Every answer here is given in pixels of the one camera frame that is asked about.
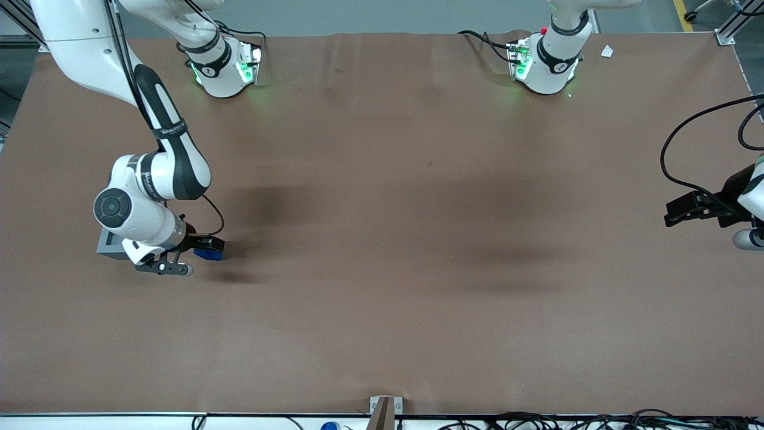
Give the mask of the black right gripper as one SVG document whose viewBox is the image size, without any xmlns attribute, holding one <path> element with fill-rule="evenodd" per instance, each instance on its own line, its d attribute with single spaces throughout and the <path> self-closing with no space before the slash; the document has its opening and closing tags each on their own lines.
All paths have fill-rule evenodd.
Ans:
<svg viewBox="0 0 764 430">
<path fill-rule="evenodd" d="M 194 253 L 223 253 L 226 242 L 215 236 L 201 236 L 196 232 L 187 233 L 179 244 L 179 253 L 193 248 Z"/>
</svg>

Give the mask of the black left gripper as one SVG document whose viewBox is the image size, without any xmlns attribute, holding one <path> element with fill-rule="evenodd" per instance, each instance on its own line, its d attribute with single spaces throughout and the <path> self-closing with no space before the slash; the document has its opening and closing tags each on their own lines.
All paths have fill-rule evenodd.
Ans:
<svg viewBox="0 0 764 430">
<path fill-rule="evenodd" d="M 666 204 L 664 221 L 667 228 L 690 220 L 705 220 L 718 218 L 720 228 L 729 228 L 737 223 L 745 223 L 750 228 L 757 227 L 757 218 L 738 203 L 738 198 L 743 193 L 750 181 L 755 164 L 750 164 L 736 174 L 731 175 L 723 185 L 722 191 L 716 196 L 728 204 L 726 209 L 718 202 L 714 194 L 709 195 L 701 191 L 691 191 Z"/>
</svg>

